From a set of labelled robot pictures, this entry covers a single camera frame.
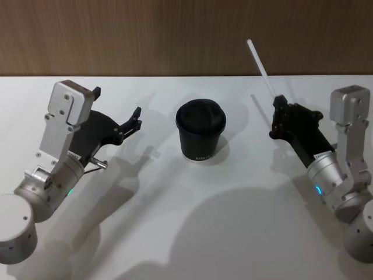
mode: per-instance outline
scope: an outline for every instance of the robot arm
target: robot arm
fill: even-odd
[[[16,264],[37,245],[35,223],[51,217],[85,173],[89,162],[106,168],[94,156],[107,144],[120,145],[141,127],[137,108],[125,124],[91,110],[100,96],[65,80],[56,83],[45,115],[39,151],[24,172],[15,194],[0,195],[0,263]]]
[[[275,114],[269,134],[292,145],[322,201],[339,221],[349,224],[344,234],[346,250],[365,263],[373,263],[371,174],[363,158],[369,102],[370,91],[360,86],[332,93],[330,119],[338,130],[337,151],[318,129],[323,115],[288,104],[284,96],[277,96],[273,103]]]

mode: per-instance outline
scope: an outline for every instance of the wood paneling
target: wood paneling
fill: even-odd
[[[373,74],[371,0],[0,0],[1,75]]]

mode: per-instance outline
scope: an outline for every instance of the cup lid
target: cup lid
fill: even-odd
[[[176,123],[179,129],[192,134],[220,134],[226,126],[226,115],[215,101],[195,99],[179,108]]]

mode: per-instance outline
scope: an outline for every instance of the white straw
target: white straw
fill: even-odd
[[[258,66],[259,68],[259,71],[261,72],[263,78],[264,78],[264,81],[266,82],[267,84],[267,88],[269,89],[270,91],[270,94],[272,95],[273,98],[276,97],[276,92],[275,92],[275,89],[273,88],[273,86],[271,85],[271,83],[269,82],[269,79],[268,79],[268,76],[267,76],[267,72],[266,70],[264,69],[263,67],[263,64],[261,62],[261,59],[259,58],[259,55],[258,53],[256,52],[256,49],[254,47],[254,44],[252,43],[251,39],[247,40],[247,44],[250,48],[250,51],[252,53],[252,56],[254,57],[254,60],[256,62],[256,65]]]

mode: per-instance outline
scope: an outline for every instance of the silver cylinder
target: silver cylinder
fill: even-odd
[[[373,263],[373,200],[352,221],[343,235],[346,251],[362,263]]]
[[[307,175],[322,190],[326,196],[343,182],[343,174],[339,168],[336,153],[323,155],[316,159],[307,168]]]
[[[37,245],[30,204],[18,195],[0,195],[0,224],[0,263],[17,264],[27,259]]]
[[[25,177],[14,193],[30,203],[34,212],[34,220],[40,223],[52,216],[83,175],[82,164],[68,155],[50,176],[51,180],[48,184],[40,187],[31,178]]]
[[[343,223],[351,222],[372,199],[368,190],[346,193],[340,188],[345,176],[334,152],[323,155],[310,164],[307,174],[315,186],[318,186],[322,199],[332,209],[335,217]]]

